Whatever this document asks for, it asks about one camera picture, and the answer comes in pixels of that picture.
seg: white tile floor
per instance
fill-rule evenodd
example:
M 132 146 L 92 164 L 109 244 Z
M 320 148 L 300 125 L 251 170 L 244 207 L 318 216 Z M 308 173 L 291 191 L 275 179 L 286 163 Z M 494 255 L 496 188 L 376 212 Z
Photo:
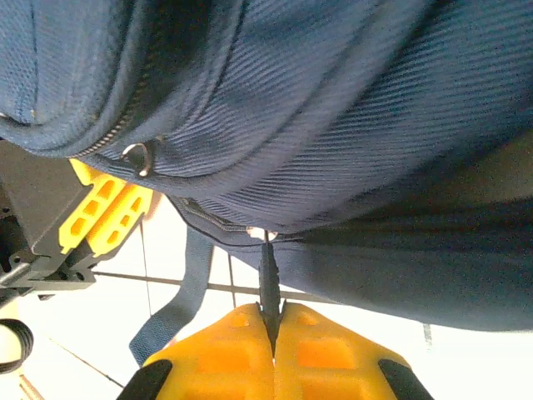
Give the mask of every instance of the white tile floor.
M 21 299 L 21 318 L 37 336 L 24 372 L 47 400 L 116 397 L 137 368 L 127 346 L 130 339 L 150 313 L 179 289 L 185 235 L 184 222 L 163 198 L 119 254 L 95 268 L 97 273 L 122 277 L 98 276 L 89 289 L 65 292 L 46 302 Z M 150 278 L 166 283 L 147 282 Z M 229 313 L 234 299 L 237 306 L 258 301 L 256 294 L 246 293 L 257 289 L 257 271 L 234 257 L 230 269 L 221 249 L 214 253 L 210 283 L 221 290 L 207 291 L 197 317 L 179 332 L 178 339 Z M 336 304 L 301 303 L 403 355 L 437 400 L 531 398 L 528 364 L 533 357 L 533 333 L 431 327 L 428 344 L 422 324 L 415 321 Z M 50 362 L 58 368 L 60 380 L 43 367 Z

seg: backpack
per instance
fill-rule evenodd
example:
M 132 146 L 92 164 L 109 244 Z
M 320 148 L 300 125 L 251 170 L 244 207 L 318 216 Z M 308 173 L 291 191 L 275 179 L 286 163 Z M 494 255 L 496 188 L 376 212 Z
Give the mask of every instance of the backpack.
M 0 137 L 165 193 L 201 234 L 197 277 L 212 243 L 258 265 L 267 232 L 294 288 L 531 328 L 531 180 L 499 198 L 468 183 L 531 148 L 529 1 L 61 0 L 0 18 Z

